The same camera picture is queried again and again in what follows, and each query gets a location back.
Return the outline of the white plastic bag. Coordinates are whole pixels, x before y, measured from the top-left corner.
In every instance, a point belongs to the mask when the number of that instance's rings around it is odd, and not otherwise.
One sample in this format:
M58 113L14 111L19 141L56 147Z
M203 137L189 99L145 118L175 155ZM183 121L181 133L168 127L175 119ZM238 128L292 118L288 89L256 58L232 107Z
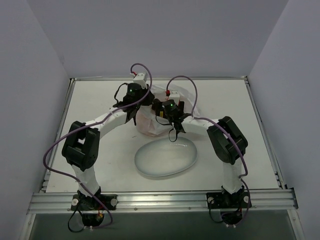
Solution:
M201 110L194 103L196 100L196 92L193 86L190 88L183 87L171 83L168 90L178 93L178 108L185 114L193 112L198 117ZM151 87L154 100L149 106L141 106L136 113L136 129L143 135L149 137L160 137L169 133L172 129L166 112L163 108L163 102L167 101L166 84L156 83Z

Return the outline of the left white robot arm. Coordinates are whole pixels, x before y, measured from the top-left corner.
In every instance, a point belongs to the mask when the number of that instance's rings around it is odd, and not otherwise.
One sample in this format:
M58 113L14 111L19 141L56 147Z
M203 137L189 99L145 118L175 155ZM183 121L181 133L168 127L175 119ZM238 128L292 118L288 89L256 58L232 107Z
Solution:
M94 164L98 159L100 140L113 129L136 119L141 106L150 106L155 96L148 84L127 84L126 95L109 111L91 121L75 121L71 124L61 154L74 170L78 182L78 193L83 204L95 210L101 203Z

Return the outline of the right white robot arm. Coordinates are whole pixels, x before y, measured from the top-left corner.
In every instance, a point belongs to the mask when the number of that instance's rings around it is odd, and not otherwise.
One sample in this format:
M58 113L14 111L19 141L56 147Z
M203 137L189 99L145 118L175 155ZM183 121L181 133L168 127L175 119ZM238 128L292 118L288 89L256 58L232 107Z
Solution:
M234 120L229 116L218 120L193 117L190 113L185 113L183 107L172 99L161 102L156 98L151 108L157 117L168 120L176 134L208 135L216 156L223 162L223 203L230 207L238 203L239 191L244 189L242 177L248 175L244 162L248 141Z

